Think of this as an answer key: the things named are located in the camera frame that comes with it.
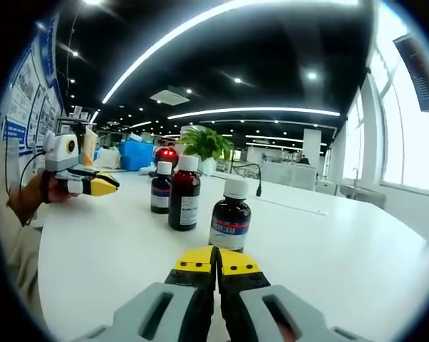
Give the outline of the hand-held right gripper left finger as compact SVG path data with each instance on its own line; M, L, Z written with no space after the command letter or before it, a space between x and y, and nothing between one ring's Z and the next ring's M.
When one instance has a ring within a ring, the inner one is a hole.
M216 249L185 252L162 283L153 283L114 314L114 341L206 341L214 313Z

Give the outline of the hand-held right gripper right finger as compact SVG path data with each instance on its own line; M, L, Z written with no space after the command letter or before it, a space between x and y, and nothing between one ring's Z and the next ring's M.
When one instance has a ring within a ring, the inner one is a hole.
M295 341L322 341L321 312L282 285L269 283L249 256L217 249L222 317L232 341L285 341L289 328Z

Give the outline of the person's left hand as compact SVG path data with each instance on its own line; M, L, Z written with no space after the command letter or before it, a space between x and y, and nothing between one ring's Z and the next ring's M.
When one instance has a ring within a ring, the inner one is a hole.
M57 179L52 172L44 170L40 176L39 191L42 202L46 204L64 202L79 196L79 194L69 192L63 182Z

